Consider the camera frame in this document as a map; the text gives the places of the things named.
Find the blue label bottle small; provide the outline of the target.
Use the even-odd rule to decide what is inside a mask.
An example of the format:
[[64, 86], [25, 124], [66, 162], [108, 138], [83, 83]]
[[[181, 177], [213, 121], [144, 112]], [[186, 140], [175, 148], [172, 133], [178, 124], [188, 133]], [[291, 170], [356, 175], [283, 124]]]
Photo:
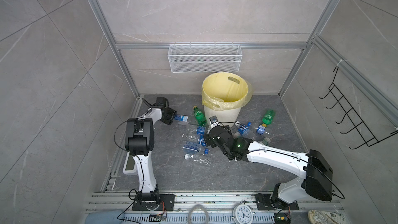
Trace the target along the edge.
[[185, 115], [175, 115], [174, 120], [180, 121], [180, 122], [188, 122], [189, 117]]

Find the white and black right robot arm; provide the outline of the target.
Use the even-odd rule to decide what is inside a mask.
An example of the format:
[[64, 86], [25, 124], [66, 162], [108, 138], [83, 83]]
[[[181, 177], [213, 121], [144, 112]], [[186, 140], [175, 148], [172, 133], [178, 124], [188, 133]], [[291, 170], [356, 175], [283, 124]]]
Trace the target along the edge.
[[308, 197], [329, 202], [335, 196], [333, 170], [316, 150], [286, 151], [248, 138], [234, 138], [229, 126], [219, 124], [204, 134], [204, 141], [207, 146], [219, 147], [229, 160], [266, 164], [296, 175], [287, 183], [275, 185], [270, 197], [275, 208], [286, 208]]

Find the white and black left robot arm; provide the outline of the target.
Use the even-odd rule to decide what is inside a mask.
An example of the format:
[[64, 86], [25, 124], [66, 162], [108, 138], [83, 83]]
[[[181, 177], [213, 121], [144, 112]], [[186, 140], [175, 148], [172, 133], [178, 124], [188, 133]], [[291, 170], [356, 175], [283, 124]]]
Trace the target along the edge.
[[152, 166], [152, 151], [154, 149], [154, 127], [157, 121], [171, 124], [176, 111], [170, 108], [167, 98], [157, 97], [154, 104], [143, 102], [148, 106], [147, 111], [138, 118], [130, 118], [118, 125], [126, 124], [124, 147], [117, 145], [126, 151], [135, 161], [137, 166], [139, 188], [135, 201], [138, 203], [161, 203], [158, 184], [154, 176]]

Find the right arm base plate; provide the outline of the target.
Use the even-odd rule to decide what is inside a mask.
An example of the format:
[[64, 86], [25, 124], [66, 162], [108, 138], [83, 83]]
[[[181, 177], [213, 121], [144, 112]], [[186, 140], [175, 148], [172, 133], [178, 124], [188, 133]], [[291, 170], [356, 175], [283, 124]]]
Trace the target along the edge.
[[274, 199], [272, 194], [261, 194], [257, 193], [254, 195], [255, 203], [257, 205], [257, 209], [260, 211], [271, 211], [271, 210], [299, 210], [299, 206], [296, 201], [293, 203], [285, 203], [282, 200], [279, 200], [277, 197]]

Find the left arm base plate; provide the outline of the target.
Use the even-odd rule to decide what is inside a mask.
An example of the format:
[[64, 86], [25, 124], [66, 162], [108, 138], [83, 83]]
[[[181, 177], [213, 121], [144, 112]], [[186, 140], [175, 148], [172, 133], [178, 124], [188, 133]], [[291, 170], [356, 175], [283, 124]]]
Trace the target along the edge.
[[163, 211], [167, 212], [174, 209], [174, 194], [160, 194], [158, 196], [145, 199], [144, 196], [135, 197], [133, 201], [132, 211]]

